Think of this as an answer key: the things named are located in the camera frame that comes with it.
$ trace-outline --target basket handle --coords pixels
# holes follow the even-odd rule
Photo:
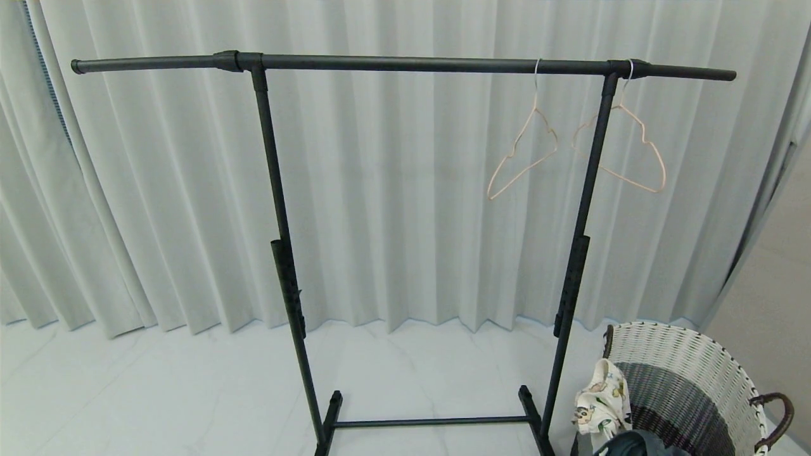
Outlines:
[[[794,419],[794,405],[792,404],[792,401],[789,400],[788,396],[783,393],[768,393],[749,399],[749,405],[752,406],[762,406],[763,404],[777,399],[783,401],[783,419],[780,420],[780,424],[777,425],[777,428],[775,428],[775,430],[772,431],[768,437],[761,439],[755,444],[756,452],[764,445],[766,445],[766,448],[771,449],[771,446],[774,445],[775,442],[777,442],[777,440],[779,440],[779,438],[786,433],[788,427],[792,425],[792,420]]]

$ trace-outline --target vertical post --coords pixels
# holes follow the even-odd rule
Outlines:
[[[583,193],[580,197],[580,207],[577,210],[574,237],[572,239],[572,247],[569,251],[569,263],[566,266],[566,277],[564,279],[563,290],[560,293],[560,306],[558,307],[558,314],[555,318],[555,335],[558,337],[558,344],[555,352],[555,362],[552,365],[551,378],[549,379],[547,403],[543,408],[543,418],[541,421],[541,436],[546,442],[549,442],[549,424],[551,422],[552,412],[555,409],[555,399],[557,397],[558,386],[560,386],[560,374],[563,372],[566,348],[569,344],[569,333],[572,330],[572,321],[574,320],[577,293],[580,291],[583,267],[586,264],[586,253],[589,248],[589,237],[585,235],[586,220],[589,217],[591,196],[594,194],[594,181],[597,179],[600,155],[603,152],[603,141],[605,140],[606,129],[608,127],[608,116],[611,114],[611,104],[614,101],[618,79],[619,75],[613,72],[607,75],[603,81],[603,98],[600,101],[597,123],[594,127],[594,139],[591,142],[591,154],[589,155],[589,164],[586,167],[586,180],[583,184]]]
[[[279,225],[280,239],[271,242],[273,257],[276,260],[276,270],[281,283],[281,293],[285,300],[287,319],[290,323],[290,332],[293,335],[293,344],[298,358],[298,367],[301,370],[304,383],[304,393],[307,396],[307,405],[310,406],[312,427],[319,445],[326,443],[324,426],[321,423],[321,414],[318,411],[318,399],[315,396],[315,386],[310,372],[310,361],[307,359],[307,348],[304,346],[304,319],[301,312],[301,300],[298,297],[298,280],[296,278],[295,264],[293,262],[293,248],[290,243],[290,228],[287,225],[287,211],[285,209],[285,194],[281,187],[281,173],[279,171],[279,156],[276,151],[276,138],[273,135],[273,121],[270,117],[270,101],[268,99],[268,78],[264,74],[261,58],[251,67],[256,104],[259,107],[259,118],[264,140],[264,152],[268,159],[268,172],[270,173],[270,187],[273,193],[273,205],[276,208],[276,220]]]

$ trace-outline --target beige wall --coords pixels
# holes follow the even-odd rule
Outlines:
[[[790,433],[811,445],[811,147],[781,185],[706,333],[761,393],[788,394],[796,408]],[[782,407],[770,410],[782,416]]]

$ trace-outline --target rose gold metal hanger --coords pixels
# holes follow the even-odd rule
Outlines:
[[[619,179],[624,180],[627,183],[630,183],[631,185],[637,186],[637,187],[641,188],[642,190],[647,190],[647,191],[649,191],[651,193],[659,193],[660,191],[662,191],[664,189],[665,183],[667,183],[667,170],[665,169],[664,161],[662,160],[662,154],[659,153],[659,149],[656,147],[656,144],[654,144],[653,141],[650,141],[645,137],[645,123],[642,120],[640,120],[639,117],[637,117],[636,114],[631,112],[631,110],[626,108],[625,105],[623,104],[624,99],[625,99],[625,88],[628,87],[628,82],[631,80],[631,78],[633,76],[633,60],[629,59],[628,61],[631,62],[631,73],[629,74],[628,79],[625,80],[625,84],[622,85],[622,93],[620,94],[620,103],[617,104],[617,105],[612,106],[611,109],[612,110],[622,110],[622,111],[624,111],[642,129],[642,143],[644,145],[649,146],[650,148],[652,148],[654,150],[654,153],[656,154],[656,158],[659,160],[659,167],[662,169],[662,183],[659,186],[659,189],[653,189],[651,187],[647,187],[645,185],[642,185],[639,182],[628,179],[625,176],[620,175],[620,174],[616,173],[613,170],[609,170],[608,168],[606,168],[603,165],[600,165],[600,169],[604,170],[605,172],[607,172],[607,173],[609,173],[609,174],[611,174],[611,175],[613,175],[613,176],[615,176],[615,177],[617,177]],[[580,153],[583,156],[585,156],[585,154],[581,153],[580,150],[577,149],[577,145],[576,145],[577,134],[580,133],[580,130],[582,130],[583,128],[591,126],[591,124],[594,123],[594,120],[596,118],[597,118],[597,114],[595,114],[594,117],[592,117],[589,122],[583,123],[581,126],[579,126],[577,128],[577,130],[574,131],[574,136],[572,136],[572,148],[575,150],[575,152]]]
[[[530,115],[526,118],[526,122],[524,122],[524,127],[521,128],[521,131],[518,132],[518,136],[516,136],[515,140],[513,141],[513,150],[510,151],[510,153],[508,153],[507,155],[504,156],[504,158],[501,159],[501,162],[496,167],[496,171],[494,171],[493,175],[490,177],[490,183],[487,185],[487,198],[490,201],[493,201],[498,195],[501,195],[501,193],[503,193],[504,190],[507,190],[509,188],[509,186],[513,185],[515,183],[515,181],[517,181],[522,175],[524,175],[524,173],[531,170],[536,165],[540,164],[541,161],[546,160],[547,158],[551,157],[552,154],[557,152],[557,149],[558,149],[557,133],[555,133],[554,128],[549,127],[549,121],[547,121],[547,116],[543,115],[541,110],[538,109],[538,65],[540,64],[540,62],[541,62],[540,58],[538,59],[537,62],[535,62],[535,71],[534,71],[535,95],[534,95],[534,97],[532,99],[532,110],[530,111]],[[544,155],[543,157],[540,157],[538,160],[532,162],[529,166],[527,166],[526,168],[521,170],[520,173],[516,174],[515,177],[510,179],[509,182],[507,182],[507,185],[505,185],[501,190],[497,191],[495,193],[495,195],[491,195],[490,194],[491,189],[493,187],[493,182],[496,180],[496,176],[498,175],[499,171],[501,171],[501,167],[504,166],[504,163],[507,160],[509,160],[510,158],[515,157],[515,152],[516,152],[516,148],[518,147],[518,142],[524,136],[524,132],[526,131],[526,128],[532,122],[532,116],[535,113],[538,113],[538,115],[541,116],[541,119],[543,120],[543,124],[546,125],[546,127],[547,127],[547,133],[551,133],[552,136],[555,138],[555,148],[551,152],[549,152],[548,154]]]

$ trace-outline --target horizontal bar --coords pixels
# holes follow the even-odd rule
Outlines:
[[[181,57],[110,58],[74,60],[76,73],[98,71],[160,70],[166,68],[220,68],[248,71],[261,64],[268,70],[355,70],[355,71],[424,71],[452,73],[513,73],[531,74],[538,66],[539,74],[547,75],[608,75],[618,73],[628,77],[628,60],[541,60],[504,58],[440,58],[440,57],[374,57],[351,55],[281,55],[224,51],[213,55]],[[700,80],[733,80],[736,73],[713,68],[674,67],[654,65],[633,60],[633,77],[662,76]]]
[[[378,419],[374,421],[337,421],[334,428],[387,428],[405,426],[443,426],[448,424],[528,423],[525,415],[482,416],[475,418]]]

